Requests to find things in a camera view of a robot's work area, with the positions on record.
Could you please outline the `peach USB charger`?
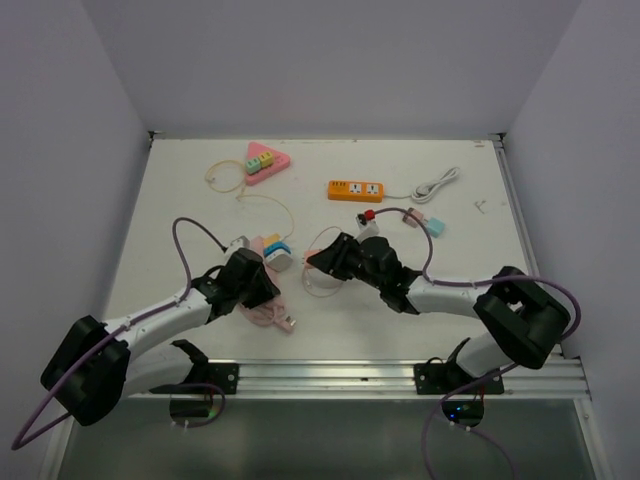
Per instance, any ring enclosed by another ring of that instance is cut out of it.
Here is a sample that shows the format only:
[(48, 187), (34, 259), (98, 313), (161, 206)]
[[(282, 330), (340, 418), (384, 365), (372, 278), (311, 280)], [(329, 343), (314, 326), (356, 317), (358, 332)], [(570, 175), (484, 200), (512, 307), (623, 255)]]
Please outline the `peach USB charger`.
[(305, 270), (314, 269), (314, 266), (309, 263), (309, 259), (317, 253), (316, 250), (308, 250), (303, 255), (303, 268)]

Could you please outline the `pink long power strip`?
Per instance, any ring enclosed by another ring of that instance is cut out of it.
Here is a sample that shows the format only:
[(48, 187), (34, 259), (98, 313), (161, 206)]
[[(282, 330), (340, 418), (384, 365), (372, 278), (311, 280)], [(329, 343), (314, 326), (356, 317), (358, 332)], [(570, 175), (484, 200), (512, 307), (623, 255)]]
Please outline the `pink long power strip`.
[(268, 271), (273, 272), (273, 269), (270, 267), (268, 261), (266, 260), (266, 256), (264, 255), (264, 239), (262, 236), (256, 236), (250, 240), (250, 249), (256, 252), (261, 257), (265, 268)]

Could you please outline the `orange power strip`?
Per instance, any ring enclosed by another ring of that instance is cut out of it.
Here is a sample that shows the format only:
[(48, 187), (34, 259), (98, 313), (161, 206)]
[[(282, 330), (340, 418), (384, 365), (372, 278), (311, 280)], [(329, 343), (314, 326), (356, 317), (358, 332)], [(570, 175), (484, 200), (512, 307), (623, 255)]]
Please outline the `orange power strip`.
[(332, 180), (328, 184), (327, 198), (333, 201), (381, 203), (384, 186), (377, 182)]

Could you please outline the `teal plug charger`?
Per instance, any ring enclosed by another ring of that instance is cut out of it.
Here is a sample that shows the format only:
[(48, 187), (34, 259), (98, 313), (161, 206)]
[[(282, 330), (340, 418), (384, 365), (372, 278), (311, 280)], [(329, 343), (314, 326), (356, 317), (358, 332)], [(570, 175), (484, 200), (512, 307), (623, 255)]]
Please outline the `teal plug charger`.
[(445, 230), (445, 223), (435, 217), (431, 217), (425, 222), (425, 227), (431, 237), (438, 238)]

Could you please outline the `blue plug adapter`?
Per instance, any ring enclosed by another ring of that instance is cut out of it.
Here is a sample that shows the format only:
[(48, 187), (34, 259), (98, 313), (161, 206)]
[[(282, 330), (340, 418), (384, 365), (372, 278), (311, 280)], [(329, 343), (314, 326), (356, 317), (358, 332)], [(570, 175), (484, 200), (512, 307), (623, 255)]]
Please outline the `blue plug adapter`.
[(272, 244), (264, 247), (263, 255), (264, 255), (264, 257), (268, 257), (268, 256), (270, 256), (270, 255), (272, 255), (272, 254), (274, 254), (275, 252), (278, 252), (278, 251), (284, 251), (288, 255), (291, 254), (291, 249), (286, 243), (284, 243), (282, 241), (276, 241), (276, 242), (273, 242)]

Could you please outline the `yellow plug charger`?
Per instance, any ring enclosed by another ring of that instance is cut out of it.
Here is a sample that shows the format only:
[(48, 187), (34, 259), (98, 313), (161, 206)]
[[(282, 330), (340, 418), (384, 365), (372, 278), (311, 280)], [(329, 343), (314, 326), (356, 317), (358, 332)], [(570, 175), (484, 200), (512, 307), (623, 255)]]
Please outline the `yellow plug charger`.
[(279, 234), (272, 234), (263, 238), (264, 247), (269, 247), (270, 245), (280, 242), (281, 236)]

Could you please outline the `pink plug charger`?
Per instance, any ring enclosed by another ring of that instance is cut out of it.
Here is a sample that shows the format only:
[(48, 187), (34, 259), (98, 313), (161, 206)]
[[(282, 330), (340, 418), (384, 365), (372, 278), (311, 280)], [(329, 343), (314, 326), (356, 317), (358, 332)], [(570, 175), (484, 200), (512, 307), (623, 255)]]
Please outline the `pink plug charger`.
[(412, 228), (425, 226), (424, 215), (412, 207), (408, 208), (403, 214), (402, 221)]

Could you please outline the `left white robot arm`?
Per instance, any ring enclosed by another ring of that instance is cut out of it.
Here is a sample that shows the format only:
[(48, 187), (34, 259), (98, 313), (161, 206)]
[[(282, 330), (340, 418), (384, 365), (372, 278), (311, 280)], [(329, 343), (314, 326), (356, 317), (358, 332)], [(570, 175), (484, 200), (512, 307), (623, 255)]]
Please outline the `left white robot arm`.
[(240, 248), (148, 310), (104, 322), (77, 320), (40, 382), (82, 426), (103, 419), (121, 398), (146, 391), (211, 394), (219, 387), (207, 356), (180, 334), (279, 294), (262, 258)]

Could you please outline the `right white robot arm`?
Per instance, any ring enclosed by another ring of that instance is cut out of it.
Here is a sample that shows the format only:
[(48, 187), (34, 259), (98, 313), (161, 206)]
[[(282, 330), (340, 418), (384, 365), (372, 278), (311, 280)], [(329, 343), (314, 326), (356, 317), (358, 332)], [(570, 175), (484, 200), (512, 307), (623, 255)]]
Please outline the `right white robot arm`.
[(463, 340), (446, 361), (427, 361), (421, 374), (439, 393), (468, 392), (513, 366), (540, 369), (552, 349), (571, 334), (580, 311), (568, 311), (547, 292), (548, 282), (506, 266), (477, 282), (436, 280), (401, 263), (388, 241), (339, 235), (308, 264), (340, 281), (375, 288), (393, 311), (477, 318), (485, 334)]

